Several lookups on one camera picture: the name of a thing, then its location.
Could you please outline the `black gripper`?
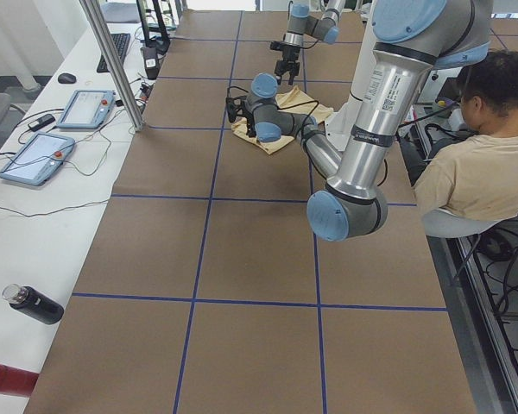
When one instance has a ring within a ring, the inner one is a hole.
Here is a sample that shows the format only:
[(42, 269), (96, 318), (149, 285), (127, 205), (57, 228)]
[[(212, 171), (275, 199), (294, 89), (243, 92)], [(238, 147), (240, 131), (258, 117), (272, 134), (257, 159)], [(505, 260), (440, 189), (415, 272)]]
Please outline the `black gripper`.
[(288, 73), (288, 84), (293, 85), (300, 71), (299, 57), (302, 43), (298, 42), (294, 44), (285, 41), (271, 41), (269, 48), (273, 51), (281, 52), (281, 59), (276, 61), (274, 70), (277, 84), (280, 85), (283, 76)]
[(230, 123), (234, 123), (238, 117), (245, 119), (246, 123), (246, 135), (255, 135), (255, 118), (251, 111), (246, 106), (246, 97), (226, 97), (225, 98), (225, 111), (227, 113)]

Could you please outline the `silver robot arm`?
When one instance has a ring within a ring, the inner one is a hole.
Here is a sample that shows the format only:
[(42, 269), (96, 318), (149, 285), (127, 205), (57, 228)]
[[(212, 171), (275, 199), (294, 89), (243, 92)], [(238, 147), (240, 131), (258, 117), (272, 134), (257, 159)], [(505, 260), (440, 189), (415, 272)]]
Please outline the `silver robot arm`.
[(337, 150), (313, 116), (283, 111), (275, 97), (285, 72), (295, 72), (297, 51), (305, 35), (332, 44), (338, 37), (343, 3), (331, 1), (313, 17), (295, 4), (287, 32), (274, 49), (282, 59), (274, 73), (255, 76), (241, 97), (227, 97), (228, 117), (242, 116), (249, 136), (260, 142), (294, 137), (325, 187), (308, 200), (306, 214), (318, 237), (339, 242), (367, 235), (383, 226), (386, 199), (376, 175), (392, 146), (397, 129), (420, 94), (429, 72), (475, 64), (489, 50), (490, 1), (377, 1), (370, 18), (375, 37), (375, 65), (351, 127), (344, 151)]
[(316, 41), (333, 44), (339, 34), (338, 23), (345, 6), (345, 1), (323, 1), (325, 11), (320, 18), (310, 15), (307, 4), (290, 2), (287, 13), (287, 30), (280, 41), (272, 41), (269, 48), (281, 52), (276, 61), (274, 74), (280, 85), (286, 73), (288, 83), (292, 85), (300, 71), (300, 51), (305, 48), (304, 36)]

